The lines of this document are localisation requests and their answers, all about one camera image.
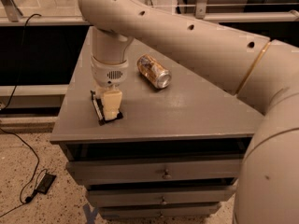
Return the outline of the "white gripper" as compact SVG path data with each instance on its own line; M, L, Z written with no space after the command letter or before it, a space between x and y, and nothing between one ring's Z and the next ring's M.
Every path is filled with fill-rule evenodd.
M106 64L91 57L93 78L99 85L96 86L95 95L101 101L105 120L113 120L120 113L122 92L116 86L127 78L128 66L127 61L119 64Z

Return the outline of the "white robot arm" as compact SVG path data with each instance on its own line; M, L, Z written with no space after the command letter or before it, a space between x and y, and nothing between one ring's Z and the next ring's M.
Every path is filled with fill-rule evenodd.
M123 63L136 38L264 115L242 161L233 224L299 224L299 50L268 37L172 15L138 0L78 0L104 35L93 62Z

